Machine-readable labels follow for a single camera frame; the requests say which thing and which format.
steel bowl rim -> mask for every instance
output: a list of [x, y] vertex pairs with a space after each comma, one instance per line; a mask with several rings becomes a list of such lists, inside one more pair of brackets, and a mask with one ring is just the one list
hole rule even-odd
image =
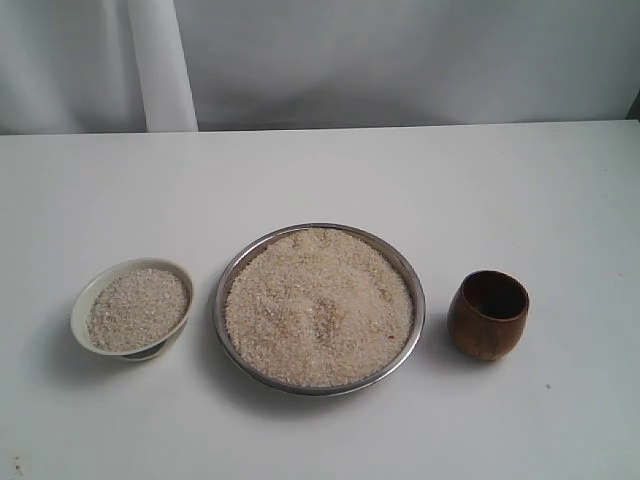
[[[271, 378], [262, 372], [258, 371], [256, 368], [251, 366], [248, 362], [246, 362], [239, 354], [239, 352], [233, 346], [233, 342], [227, 332], [226, 329], [226, 318], [225, 318], [225, 306], [226, 300], [228, 296], [227, 284], [229, 280], [233, 280], [237, 273], [241, 271], [237, 270], [238, 266], [248, 255], [254, 252], [257, 248], [263, 246], [264, 244], [269, 244], [275, 241], [276, 238], [284, 238], [284, 236], [289, 235], [291, 233], [307, 230], [311, 228], [332, 228], [336, 230], [341, 230], [346, 233], [351, 233], [358, 237], [364, 237], [370, 240], [374, 245], [369, 244], [372, 248], [377, 250], [387, 261], [389, 260], [389, 255], [395, 256], [396, 260], [400, 263], [402, 268], [405, 270], [406, 276], [411, 281], [411, 286], [407, 285], [407, 290], [409, 291], [409, 295], [411, 297], [411, 302], [413, 304], [413, 327], [409, 334], [409, 338], [407, 339], [405, 345], [402, 347], [402, 350], [396, 355], [396, 357], [387, 364], [384, 368], [374, 372], [373, 374], [360, 379], [356, 382], [352, 382], [345, 385], [339, 385], [335, 387], [304, 387], [298, 385], [292, 385], [284, 382], [280, 382], [274, 378]], [[402, 275], [400, 272], [398, 274], [402, 277], [405, 284], [407, 284], [407, 279], [405, 279], [405, 275]], [[412, 294], [412, 288], [415, 290], [415, 295]], [[246, 374], [259, 381], [260, 383], [274, 388], [276, 390], [281, 390], [283, 392], [292, 393], [295, 395], [304, 395], [304, 396], [334, 396], [334, 395], [342, 395], [346, 393], [355, 392], [362, 388], [373, 385], [374, 383], [379, 382], [383, 378], [387, 377], [391, 373], [393, 373], [411, 354], [413, 349], [415, 348], [418, 340], [420, 339], [420, 335], [422, 334], [422, 330], [424, 328], [425, 322], [425, 312], [426, 312], [426, 304], [424, 298], [424, 291], [422, 289], [422, 284], [420, 283], [420, 279], [416, 274], [415, 270], [411, 266], [411, 264], [407, 261], [407, 259], [393, 246], [389, 243], [385, 242], [381, 238], [373, 235], [364, 230], [360, 230], [355, 227], [341, 225], [337, 223], [302, 223], [298, 225], [292, 225], [289, 227], [280, 228], [273, 232], [270, 232], [257, 240], [253, 241], [245, 248], [243, 248], [227, 265], [224, 272], [220, 276], [218, 281], [218, 285], [215, 290], [215, 302], [213, 308], [213, 323], [215, 326], [216, 336], [220, 341], [221, 345], [225, 353], [232, 360], [232, 362], [239, 367]]]

white bowl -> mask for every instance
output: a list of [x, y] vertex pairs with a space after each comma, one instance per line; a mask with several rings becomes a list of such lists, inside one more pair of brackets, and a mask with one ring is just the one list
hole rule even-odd
[[[189, 294], [189, 306], [184, 316], [178, 322], [178, 324], [164, 337], [149, 345], [145, 345], [142, 348], [135, 350], [128, 350], [122, 352], [110, 352], [102, 350], [96, 347], [89, 338], [89, 329], [87, 327], [87, 321], [91, 313], [91, 307], [96, 298], [116, 278], [125, 275], [134, 270], [142, 270], [147, 268], [155, 268], [158, 270], [165, 270], [176, 275], [187, 289]], [[173, 342], [180, 336], [182, 330], [187, 322], [189, 313], [191, 312], [191, 306], [193, 305], [193, 281], [187, 271], [178, 264], [162, 260], [159, 258], [137, 258], [129, 260], [127, 262], [115, 265], [108, 270], [105, 270], [93, 280], [91, 280], [86, 287], [80, 292], [76, 299], [73, 310], [71, 311], [71, 331], [73, 336], [87, 350], [97, 353], [99, 355], [110, 356], [127, 361], [141, 361], [149, 360], [158, 356], [160, 353], [167, 350]]]

white table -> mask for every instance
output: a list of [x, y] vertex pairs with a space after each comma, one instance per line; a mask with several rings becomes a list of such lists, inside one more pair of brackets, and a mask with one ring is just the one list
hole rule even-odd
[[[0, 137], [0, 478], [638, 478], [639, 211], [637, 122]], [[207, 315], [235, 253], [307, 221], [381, 236], [424, 286], [416, 350], [351, 396], [253, 382]], [[193, 316], [156, 360], [94, 358], [74, 296], [140, 256], [187, 266]], [[487, 267], [531, 296], [494, 364], [443, 323]]]

metal bowl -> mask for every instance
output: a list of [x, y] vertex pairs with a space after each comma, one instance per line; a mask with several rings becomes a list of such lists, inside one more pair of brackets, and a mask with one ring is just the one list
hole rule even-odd
[[[343, 231], [353, 237], [362, 240], [363, 242], [380, 252], [380, 254], [382, 254], [382, 256], [391, 264], [391, 266], [404, 280], [409, 295], [411, 296], [411, 301], [413, 303], [413, 327], [411, 329], [411, 332], [409, 333], [409, 338], [407, 339], [404, 347], [402, 347], [400, 353], [398, 353], [398, 355], [396, 355], [396, 357], [386, 367], [378, 370], [368, 377], [365, 377], [353, 383], [335, 387], [303, 387], [298, 385], [291, 385], [268, 377], [262, 372], [259, 372], [253, 366], [249, 365], [235, 349], [233, 342], [229, 337], [229, 332], [227, 331], [226, 325], [225, 308], [227, 303], [227, 296], [229, 295], [229, 290], [231, 290], [236, 276], [244, 269], [244, 267], [249, 262], [251, 262], [251, 260], [262, 253], [269, 244], [276, 242], [277, 240], [280, 240], [287, 235], [291, 235], [294, 232], [310, 228], [333, 228]], [[258, 240], [244, 248], [238, 255], [236, 255], [233, 260], [231, 260], [222, 276], [220, 277], [220, 281], [218, 283], [213, 309], [213, 322], [218, 338], [220, 339], [222, 346], [224, 347], [231, 360], [238, 367], [240, 367], [240, 369], [248, 373], [254, 379], [269, 387], [296, 395], [331, 396], [355, 392], [356, 390], [360, 390], [361, 388], [373, 385], [374, 383], [382, 380], [384, 377], [389, 375], [396, 368], [398, 368], [400, 364], [404, 362], [409, 356], [416, 343], [418, 342], [418, 339], [420, 338], [422, 327], [424, 325], [424, 314], [424, 292], [422, 291], [420, 280], [418, 279], [416, 272], [413, 270], [409, 262], [407, 262], [407, 260], [395, 248], [393, 248], [384, 240], [376, 237], [375, 235], [372, 235], [363, 230], [358, 230], [357, 228], [347, 227], [344, 225], [336, 225], [333, 223], [305, 223], [302, 225], [294, 225], [291, 227], [282, 228], [280, 230], [276, 230], [275, 232], [269, 233], [268, 235], [259, 238]]]

white backdrop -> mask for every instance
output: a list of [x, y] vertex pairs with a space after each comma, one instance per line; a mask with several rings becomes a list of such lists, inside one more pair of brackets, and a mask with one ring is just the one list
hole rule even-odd
[[638, 0], [0, 0], [0, 133], [623, 118], [638, 24]]

